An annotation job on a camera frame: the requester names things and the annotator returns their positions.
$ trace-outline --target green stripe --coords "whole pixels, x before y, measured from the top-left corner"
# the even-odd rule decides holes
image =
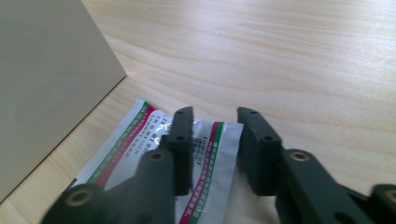
[[[134,127],[139,123],[139,121],[143,118],[146,109],[149,107],[149,103],[145,102],[143,103],[142,108],[140,111],[137,113],[136,117],[134,117],[134,120],[128,125],[128,127],[125,129],[123,134],[120,136],[120,138],[117,140],[116,144],[111,148],[111,150],[107,153],[105,158],[102,160],[102,162],[99,164],[99,166],[96,168],[95,172],[90,176],[88,179],[87,183],[95,183],[96,180],[99,178],[100,174],[107,168],[108,164],[111,162],[113,157],[117,154],[117,151],[120,150],[122,143],[125,141],[126,137],[128,134],[134,129]]]
[[[212,182],[213,171],[215,170],[216,157],[217,157],[217,154],[218,154],[218,148],[219,148],[219,142],[220,142],[220,138],[221,138],[223,124],[224,124],[223,122],[219,123],[219,126],[216,129],[215,140],[214,140],[213,147],[212,147],[212,153],[210,155],[210,161],[212,161],[212,159],[213,159],[213,164],[210,164],[210,161],[209,161],[209,167],[211,165],[213,165],[213,169],[212,170],[210,170],[210,169],[207,170],[207,177],[206,177],[206,180],[205,180],[205,183],[204,183],[204,189],[203,189],[203,192],[202,192],[201,197],[199,199],[199,202],[198,202],[197,206],[195,207],[195,210],[194,210],[194,212],[193,212],[193,214],[191,216],[189,224],[198,223],[199,217],[202,214],[201,210],[204,209],[204,207],[205,207],[206,199],[207,199],[207,196],[208,196],[209,190],[210,190],[210,184]]]

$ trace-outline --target wooden table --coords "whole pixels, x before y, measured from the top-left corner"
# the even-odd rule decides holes
[[[339,183],[396,184],[394,1],[84,3],[128,77],[1,203],[0,223],[39,222],[137,97],[199,119],[254,108]],[[277,222],[236,169],[224,223]]]

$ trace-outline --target light wood surface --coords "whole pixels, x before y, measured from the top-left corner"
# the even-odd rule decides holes
[[[394,1],[84,3],[128,77],[1,203],[0,223],[39,222],[136,97],[199,119],[254,108],[339,183],[396,184]],[[224,223],[278,223],[239,169]]]

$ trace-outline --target plastic packet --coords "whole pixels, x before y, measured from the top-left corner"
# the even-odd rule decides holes
[[[73,186],[95,183],[106,190],[134,176],[141,156],[157,148],[172,119],[148,102],[136,100]],[[193,188],[189,195],[175,198],[176,223],[222,223],[242,128],[232,122],[194,121]]]

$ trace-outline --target wood grain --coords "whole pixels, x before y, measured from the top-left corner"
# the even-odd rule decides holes
[[[254,108],[341,184],[396,184],[394,1],[84,3],[129,76],[2,202],[0,223],[37,223],[136,97],[200,119]],[[228,206],[224,223],[278,223],[239,169]]]

